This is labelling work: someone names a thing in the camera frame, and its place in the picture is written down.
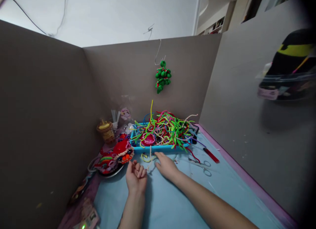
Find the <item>plastic storage bin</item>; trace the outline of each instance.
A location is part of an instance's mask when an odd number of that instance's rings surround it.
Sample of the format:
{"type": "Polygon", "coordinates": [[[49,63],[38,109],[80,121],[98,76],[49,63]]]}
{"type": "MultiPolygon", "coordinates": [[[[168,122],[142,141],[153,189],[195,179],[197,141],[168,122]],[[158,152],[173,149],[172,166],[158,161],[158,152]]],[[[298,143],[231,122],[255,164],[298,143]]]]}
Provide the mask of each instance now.
{"type": "MultiPolygon", "coordinates": [[[[133,130],[132,131],[132,134],[131,134],[131,139],[129,140],[131,145],[133,145],[133,140],[132,138],[135,136],[135,131],[133,130]]],[[[185,152],[184,150],[181,150],[181,148],[179,148],[177,146],[176,149],[171,149],[173,145],[162,145],[162,146],[152,146],[151,147],[151,153],[154,153],[154,152],[164,152],[164,153],[170,153],[170,152],[185,152]]],[[[183,147],[188,147],[189,146],[189,143],[184,143],[183,144],[183,147]]],[[[134,152],[136,154],[141,154],[141,153],[149,153],[150,152],[150,147],[145,147],[145,148],[142,148],[142,147],[134,147],[134,152]]]]}

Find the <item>light blue table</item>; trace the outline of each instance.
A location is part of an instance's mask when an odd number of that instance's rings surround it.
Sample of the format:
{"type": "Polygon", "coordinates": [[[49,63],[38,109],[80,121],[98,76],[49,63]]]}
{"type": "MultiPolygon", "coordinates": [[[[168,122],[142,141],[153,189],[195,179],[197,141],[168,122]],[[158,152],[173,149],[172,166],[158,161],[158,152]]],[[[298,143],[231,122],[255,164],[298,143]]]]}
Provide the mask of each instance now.
{"type": "MultiPolygon", "coordinates": [[[[228,202],[257,227],[269,229],[283,228],[282,224],[237,175],[203,134],[198,134],[198,140],[207,146],[220,160],[220,163],[214,163],[203,151],[203,147],[199,143],[191,145],[194,155],[201,162],[204,160],[210,162],[211,168],[214,168],[217,172],[211,171],[212,176],[206,176],[203,174],[202,168],[181,160],[190,155],[185,153],[179,154],[176,158],[178,169],[228,202]]],[[[148,163],[143,162],[139,155],[135,155],[133,159],[136,159],[145,168],[148,166],[148,163]]],[[[126,168],[125,166],[115,177],[104,179],[100,183],[94,201],[94,205],[101,218],[100,228],[116,229],[119,224],[128,195],[125,181],[126,168]]],[[[148,176],[143,228],[207,229],[209,227],[190,201],[172,183],[161,176],[155,167],[148,176]]]]}

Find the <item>metal hook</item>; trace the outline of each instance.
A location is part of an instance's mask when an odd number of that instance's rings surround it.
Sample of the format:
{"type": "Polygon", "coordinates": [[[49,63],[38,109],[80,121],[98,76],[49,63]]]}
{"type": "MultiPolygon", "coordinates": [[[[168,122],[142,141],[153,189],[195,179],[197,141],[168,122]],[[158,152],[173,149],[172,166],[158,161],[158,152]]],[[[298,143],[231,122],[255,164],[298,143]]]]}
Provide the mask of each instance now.
{"type": "Polygon", "coordinates": [[[160,65],[160,63],[156,64],[156,59],[157,59],[157,56],[158,56],[158,53],[159,53],[160,46],[161,46],[161,39],[160,39],[159,48],[158,48],[158,51],[157,51],[157,54],[156,54],[156,57],[155,57],[155,65],[156,65],[156,66],[160,65]]]}

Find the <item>hanging ornament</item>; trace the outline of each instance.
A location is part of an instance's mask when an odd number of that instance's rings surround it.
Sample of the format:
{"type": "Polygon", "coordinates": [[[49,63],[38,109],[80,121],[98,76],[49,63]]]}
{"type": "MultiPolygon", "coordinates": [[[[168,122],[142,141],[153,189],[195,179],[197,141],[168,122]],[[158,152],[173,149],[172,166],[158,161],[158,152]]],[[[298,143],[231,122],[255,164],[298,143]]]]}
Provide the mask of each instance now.
{"type": "Polygon", "coordinates": [[[159,94],[163,89],[164,85],[169,85],[171,81],[169,78],[171,78],[171,71],[170,69],[166,69],[166,62],[162,60],[160,62],[161,68],[157,69],[156,78],[156,88],[157,88],[157,94],[159,94]]]}

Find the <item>gray cardboard wall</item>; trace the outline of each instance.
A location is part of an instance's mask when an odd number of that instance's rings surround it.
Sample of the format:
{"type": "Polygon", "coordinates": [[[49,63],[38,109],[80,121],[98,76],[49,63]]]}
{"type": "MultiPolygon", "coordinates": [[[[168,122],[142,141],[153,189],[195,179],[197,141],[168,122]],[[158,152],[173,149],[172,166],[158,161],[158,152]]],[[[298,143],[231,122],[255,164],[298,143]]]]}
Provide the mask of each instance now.
{"type": "Polygon", "coordinates": [[[153,112],[168,110],[185,119],[201,113],[220,39],[216,34],[162,40],[156,63],[166,55],[172,77],[160,94],[155,88],[160,66],[154,64],[160,40],[86,47],[84,51],[105,104],[116,109],[126,106],[135,120],[143,121],[154,100],[153,112]]]}
{"type": "Polygon", "coordinates": [[[98,93],[82,48],[3,21],[0,37],[2,226],[55,229],[102,146],[98,93]]]}
{"type": "Polygon", "coordinates": [[[259,99],[255,79],[309,24],[289,0],[222,35],[200,124],[295,219],[313,171],[312,101],[259,99]]]}

